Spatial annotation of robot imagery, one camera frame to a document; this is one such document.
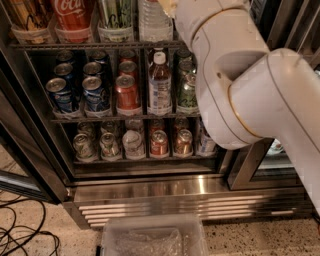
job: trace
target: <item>bottle cap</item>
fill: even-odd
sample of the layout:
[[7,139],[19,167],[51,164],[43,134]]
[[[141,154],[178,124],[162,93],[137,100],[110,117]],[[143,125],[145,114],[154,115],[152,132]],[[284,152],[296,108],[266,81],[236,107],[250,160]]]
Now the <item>bottle cap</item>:
[[153,57],[154,63],[161,65],[166,63],[166,55],[164,52],[156,52]]

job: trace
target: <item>glass door refrigerator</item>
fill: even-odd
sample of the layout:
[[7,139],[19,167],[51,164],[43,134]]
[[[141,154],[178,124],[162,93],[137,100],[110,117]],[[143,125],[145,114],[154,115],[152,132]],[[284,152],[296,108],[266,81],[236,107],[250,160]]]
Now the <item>glass door refrigerator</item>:
[[[273,140],[265,139],[238,151],[216,146],[210,154],[198,154],[199,134],[203,130],[200,113],[181,113],[175,97],[172,97],[171,113],[158,117],[148,111],[148,53],[154,48],[167,49],[169,66],[175,74],[174,56],[185,47],[177,35],[173,40],[146,42],[138,39],[135,28],[134,40],[126,42],[97,39],[86,43],[21,44],[11,37],[12,23],[3,2],[0,5],[1,143],[26,175],[0,172],[1,189],[61,203],[81,228],[100,228],[114,217],[172,213],[192,212],[203,220],[312,214],[311,201],[285,153],[267,154]],[[299,31],[300,16],[303,15],[297,16],[293,31]],[[133,116],[119,113],[111,89],[110,115],[80,115],[70,119],[57,115],[46,85],[53,77],[57,55],[65,50],[72,51],[81,69],[95,51],[107,52],[114,80],[122,52],[133,50],[138,59],[141,112]],[[316,62],[317,52],[306,55],[310,63]],[[189,122],[194,138],[190,154],[183,157],[174,154],[174,128],[179,118]],[[168,155],[164,158],[151,154],[150,124],[158,119],[163,120],[168,137]],[[120,159],[108,161],[101,157],[97,141],[101,124],[111,121],[118,124],[121,138],[130,130],[128,124],[139,124],[140,131],[144,131],[143,158],[128,157],[121,141]],[[99,154],[93,161],[77,158],[74,138],[79,123],[92,124],[98,134],[94,147]]]

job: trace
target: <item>clear plastic bin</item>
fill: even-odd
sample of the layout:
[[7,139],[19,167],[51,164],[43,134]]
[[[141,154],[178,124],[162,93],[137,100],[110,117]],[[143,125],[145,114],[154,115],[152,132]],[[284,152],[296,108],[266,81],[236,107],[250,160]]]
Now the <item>clear plastic bin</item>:
[[100,41],[102,43],[107,42],[133,42],[134,34],[133,27],[123,28],[123,29],[107,29],[101,26],[99,22],[98,32],[100,36]]
[[194,214],[111,219],[102,236],[101,256],[208,256],[199,218]]
[[63,30],[57,23],[55,26],[55,31],[59,38],[59,41],[63,44],[66,43],[95,43],[99,41],[99,36],[97,33],[97,26],[99,22],[99,15],[97,7],[94,8],[91,15],[90,26],[85,29],[80,30]]
[[26,31],[13,24],[11,30],[20,44],[54,44],[58,41],[54,30],[56,24],[56,16],[52,15],[48,27],[45,29]]

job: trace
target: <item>plastic bottle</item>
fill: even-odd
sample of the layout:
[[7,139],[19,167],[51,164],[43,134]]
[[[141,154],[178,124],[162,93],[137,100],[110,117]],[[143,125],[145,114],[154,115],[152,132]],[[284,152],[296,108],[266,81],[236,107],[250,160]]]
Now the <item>plastic bottle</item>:
[[149,68],[149,108],[155,115],[164,115],[172,112],[171,72],[165,53],[155,53],[153,62]]

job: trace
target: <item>plastic container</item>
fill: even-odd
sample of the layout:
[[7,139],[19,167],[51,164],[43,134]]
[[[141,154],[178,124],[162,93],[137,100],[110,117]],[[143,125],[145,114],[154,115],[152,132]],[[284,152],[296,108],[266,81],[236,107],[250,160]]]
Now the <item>plastic container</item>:
[[56,16],[52,15],[52,18],[45,29],[26,31],[19,29],[17,25],[12,25],[11,30],[20,44],[54,44],[58,41],[58,37],[54,30],[56,24]]
[[140,41],[158,42],[173,39],[172,20],[158,1],[139,0]]
[[57,23],[55,25],[55,31],[59,41],[63,44],[73,43],[71,41],[80,43],[80,41],[84,38],[86,38],[86,40],[83,40],[81,43],[95,43],[99,41],[99,36],[97,33],[98,22],[99,15],[97,12],[97,7],[95,7],[91,15],[90,26],[88,28],[72,31],[62,30],[60,25]]
[[111,219],[101,244],[101,256],[209,255],[202,223],[194,214]]

